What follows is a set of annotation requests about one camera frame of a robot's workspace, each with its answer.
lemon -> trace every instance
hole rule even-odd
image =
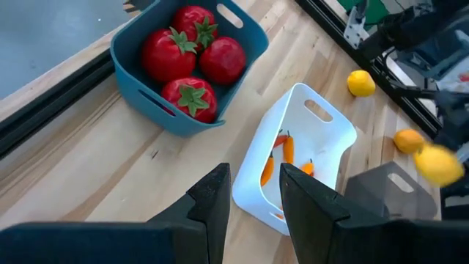
[[[365,70],[354,70],[347,78],[349,91],[354,96],[370,96],[376,90],[373,78]]]
[[[456,155],[447,148],[425,144],[413,154],[417,171],[432,185],[445,187],[464,175],[464,167]]]
[[[394,135],[394,144],[403,153],[414,153],[425,144],[423,136],[413,129],[403,129]]]

black metal frame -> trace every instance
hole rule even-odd
[[[0,122],[0,159],[33,136],[114,72],[109,50]]]

red tomato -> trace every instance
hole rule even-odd
[[[220,37],[200,56],[200,70],[216,84],[236,82],[246,66],[246,55],[241,45],[231,37]]]
[[[168,82],[188,77],[196,67],[195,43],[184,32],[161,29],[145,40],[141,50],[141,64],[156,81]]]
[[[161,97],[200,122],[215,121],[217,99],[206,81],[188,77],[173,80],[161,90]]]
[[[208,47],[218,36],[215,16],[203,7],[186,6],[179,9],[173,17],[171,26],[178,32],[185,32],[189,41],[197,45],[196,51]]]
[[[461,82],[469,82],[469,72],[466,72],[466,73],[461,73],[459,75],[459,80]]]

cable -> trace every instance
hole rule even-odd
[[[396,4],[398,4],[401,7],[402,11],[405,10],[404,7],[401,5],[401,3],[399,3],[397,0],[394,0],[394,1],[396,2]]]
[[[388,58],[389,55],[391,55],[391,53],[395,52],[396,51],[396,48],[393,48],[391,49],[391,51],[389,51],[385,56],[384,56],[384,61],[386,62],[386,59]]]

wooden table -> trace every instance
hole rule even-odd
[[[341,14],[344,10],[332,2]],[[354,98],[346,78],[358,67],[292,0],[239,0],[262,25],[270,47],[224,115],[226,124],[189,139],[130,108],[110,76],[0,161],[0,227],[31,220],[146,221],[220,162],[233,178],[267,109],[294,83],[313,87],[355,125],[336,189],[347,178],[394,160],[438,201],[392,136],[416,126],[384,92]],[[0,120],[109,46],[112,32],[1,102]],[[296,263],[288,237],[232,203],[224,263]]]

